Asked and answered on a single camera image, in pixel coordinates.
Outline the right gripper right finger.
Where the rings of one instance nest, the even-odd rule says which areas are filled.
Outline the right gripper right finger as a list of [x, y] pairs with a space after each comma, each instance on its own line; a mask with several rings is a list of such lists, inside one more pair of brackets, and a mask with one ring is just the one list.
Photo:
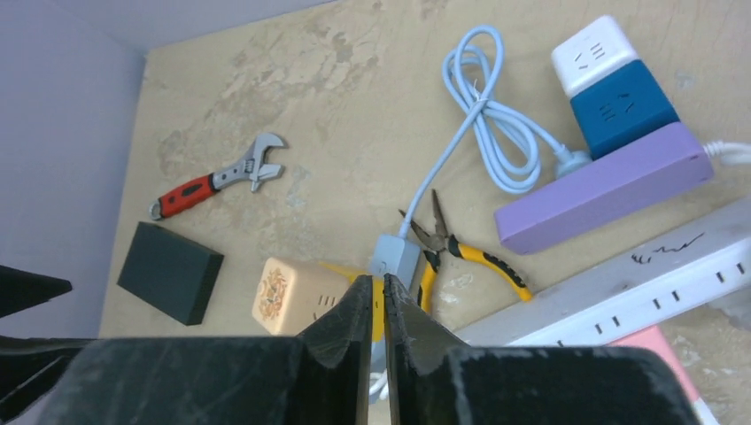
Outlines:
[[384, 277], [395, 424], [696, 424], [667, 364], [638, 347], [478, 347]]

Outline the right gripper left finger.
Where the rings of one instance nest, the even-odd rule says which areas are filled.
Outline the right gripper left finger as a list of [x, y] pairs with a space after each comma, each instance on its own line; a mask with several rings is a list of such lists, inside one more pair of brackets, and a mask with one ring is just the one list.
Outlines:
[[100, 339], [63, 374], [42, 424], [364, 424], [372, 279], [295, 336]]

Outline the adjustable wrench red handle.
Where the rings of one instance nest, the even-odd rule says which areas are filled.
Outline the adjustable wrench red handle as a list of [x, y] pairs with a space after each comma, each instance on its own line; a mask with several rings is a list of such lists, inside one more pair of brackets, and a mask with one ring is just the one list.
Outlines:
[[249, 150], [232, 165], [185, 182], [158, 197], [149, 206], [150, 218], [173, 217], [239, 182], [249, 182], [251, 192], [258, 192], [264, 182], [280, 178], [285, 170], [281, 164], [268, 163], [267, 153], [272, 149], [287, 148], [288, 144], [279, 135], [257, 135]]

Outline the white power strip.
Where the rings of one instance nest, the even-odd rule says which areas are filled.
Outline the white power strip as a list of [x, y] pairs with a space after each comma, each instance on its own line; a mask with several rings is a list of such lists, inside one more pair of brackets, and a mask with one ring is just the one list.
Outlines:
[[458, 330], [475, 345], [598, 345], [750, 284], [743, 198]]

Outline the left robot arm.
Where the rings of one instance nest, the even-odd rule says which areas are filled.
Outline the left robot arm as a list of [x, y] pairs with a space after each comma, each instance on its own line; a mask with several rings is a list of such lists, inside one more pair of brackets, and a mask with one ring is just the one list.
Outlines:
[[[1, 317], [49, 303], [73, 290], [70, 281], [1, 267]], [[48, 395], [90, 340], [44, 333], [1, 332], [1, 422], [8, 424]]]

